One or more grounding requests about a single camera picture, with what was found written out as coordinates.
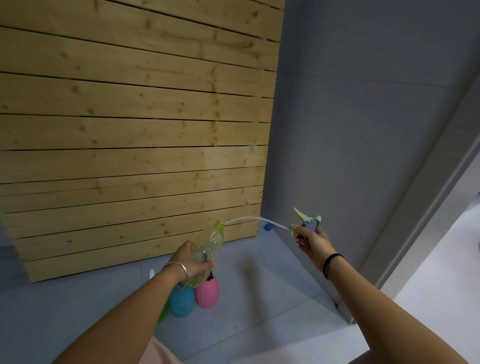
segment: gray wall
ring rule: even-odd
[[[360,268],[472,78],[479,13],[476,0],[288,0],[262,215],[321,215]]]

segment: gray floor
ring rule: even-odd
[[[10,273],[0,292],[0,352],[6,364],[50,363],[145,283],[150,269],[159,271],[169,258],[27,284],[21,266],[11,256],[2,256],[3,273]],[[347,363],[367,350],[358,328],[340,317],[332,301],[273,231],[260,229],[254,238],[226,243],[214,274],[220,283],[215,307],[204,310],[197,306],[185,318],[169,316],[155,332],[186,363],[248,360],[312,339],[316,339],[315,349],[319,340],[324,349],[333,338],[349,343],[340,352],[325,351],[325,363]],[[310,359],[317,358],[317,350],[311,355]],[[298,362],[286,356],[274,361]]]
[[[470,363],[480,358],[479,222],[474,204],[396,298]],[[0,261],[11,273],[0,280],[2,363],[50,363],[167,259],[31,285],[11,259]],[[170,316],[155,332],[185,363],[345,364],[368,349],[359,328],[345,323],[274,232],[225,244],[214,273],[218,304]]]

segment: wooden plank wall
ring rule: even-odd
[[[0,210],[31,281],[259,215],[283,6],[0,2]]]

